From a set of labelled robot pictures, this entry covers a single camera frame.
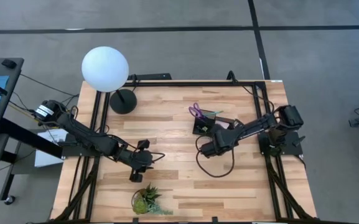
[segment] floor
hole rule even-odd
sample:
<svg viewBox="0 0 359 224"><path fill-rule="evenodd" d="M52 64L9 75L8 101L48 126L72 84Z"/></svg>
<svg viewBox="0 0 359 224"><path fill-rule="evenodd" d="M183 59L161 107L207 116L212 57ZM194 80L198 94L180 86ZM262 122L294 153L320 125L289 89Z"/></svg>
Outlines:
<svg viewBox="0 0 359 224"><path fill-rule="evenodd" d="M256 25L249 2L254 2L259 26L301 26L303 30L261 29L261 38L256 39L253 30L244 28ZM344 25L356 27L338 29ZM110 29L172 26L242 28L180 32ZM311 30L305 26L333 27ZM101 45L120 50L130 73L169 72L174 79L222 79L233 70L238 79L270 76L284 80L289 102L297 106L305 121L300 133L307 136L302 147L318 216L359 223L359 128L348 125L348 119L355 117L353 109L359 107L357 26L357 0L16 0L15 4L0 0L0 57L24 58L23 74L70 93L80 91L83 56ZM84 28L78 34L63 30ZM29 29L38 31L26 33ZM19 31L10 34L3 30ZM15 92L31 108L46 99L68 97L23 77ZM15 110L8 109L6 117L36 128ZM5 175L6 170L0 171L0 189ZM15 177L11 194L17 201L10 206L0 202L0 223L45 221L59 175L60 166L55 166L36 175Z"/></svg>

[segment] black lamp base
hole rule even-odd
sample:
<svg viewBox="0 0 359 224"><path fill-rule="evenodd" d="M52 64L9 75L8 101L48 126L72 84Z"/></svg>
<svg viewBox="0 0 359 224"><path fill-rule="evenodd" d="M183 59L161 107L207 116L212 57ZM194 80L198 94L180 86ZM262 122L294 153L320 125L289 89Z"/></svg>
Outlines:
<svg viewBox="0 0 359 224"><path fill-rule="evenodd" d="M135 109L136 95L131 90L116 90L110 98L110 107L118 114L128 114Z"/></svg>

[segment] wood plank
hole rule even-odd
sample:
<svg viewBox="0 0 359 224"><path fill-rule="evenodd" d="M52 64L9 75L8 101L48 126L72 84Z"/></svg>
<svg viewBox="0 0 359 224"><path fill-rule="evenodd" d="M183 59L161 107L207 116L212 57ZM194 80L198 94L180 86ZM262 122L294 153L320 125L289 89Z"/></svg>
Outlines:
<svg viewBox="0 0 359 224"><path fill-rule="evenodd" d="M276 108L287 104L283 83L266 82L266 86L269 99ZM89 125L91 120L95 94L96 91L84 82L77 120L85 125ZM151 152L163 152L166 156L153 164L153 170L144 174L142 183L128 180L130 167L102 158L92 222L131 222L133 217L139 217L140 222L210 222L212 216L223 222L274 220L268 175L256 136L242 140L235 148L235 166L226 177L210 177L195 162L198 136L192 134L194 117L189 115L188 107L198 102L205 110L223 110L220 116L247 123L256 119L253 97L249 93L240 86L159 86L138 87L135 94L138 104L130 114L116 114L109 109L106 122L110 127L109 133L135 145L139 140L148 139ZM100 122L102 105L103 100L97 123ZM199 145L206 142L209 139L201 138ZM283 156L282 160L289 190L306 212L315 216L304 166L294 156ZM212 174L223 174L231 167L231 154L209 159L200 156L199 161ZM67 206L76 163L77 158L73 157L63 164L51 218ZM162 196L158 201L163 209L172 210L173 215L136 215L132 211L132 196L149 183L160 189ZM279 201L285 217L281 196ZM85 204L82 204L82 217Z"/></svg>

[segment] purple scissors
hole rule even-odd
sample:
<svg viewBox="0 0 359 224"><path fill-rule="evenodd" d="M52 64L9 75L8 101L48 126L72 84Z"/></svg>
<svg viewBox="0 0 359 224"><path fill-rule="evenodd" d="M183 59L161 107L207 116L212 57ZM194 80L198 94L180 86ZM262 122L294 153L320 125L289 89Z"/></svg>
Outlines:
<svg viewBox="0 0 359 224"><path fill-rule="evenodd" d="M217 113L221 113L223 111L218 111L218 112L212 112L212 113L207 113L207 114L203 114L202 110L200 109L200 106L198 105L198 103L194 103L193 106L189 106L189 113L198 119L204 119L206 118L208 115L213 115L213 114L217 114Z"/></svg>

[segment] potted plant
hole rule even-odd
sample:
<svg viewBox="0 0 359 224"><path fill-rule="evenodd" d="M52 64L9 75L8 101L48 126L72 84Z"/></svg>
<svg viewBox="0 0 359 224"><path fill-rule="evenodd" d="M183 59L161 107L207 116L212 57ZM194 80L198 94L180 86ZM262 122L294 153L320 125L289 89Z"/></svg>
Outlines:
<svg viewBox="0 0 359 224"><path fill-rule="evenodd" d="M139 214L151 213L158 215L172 215L172 211L161 209L156 198L161 195L157 193L157 187L151 187L151 183L145 188L135 192L132 197L132 209Z"/></svg>

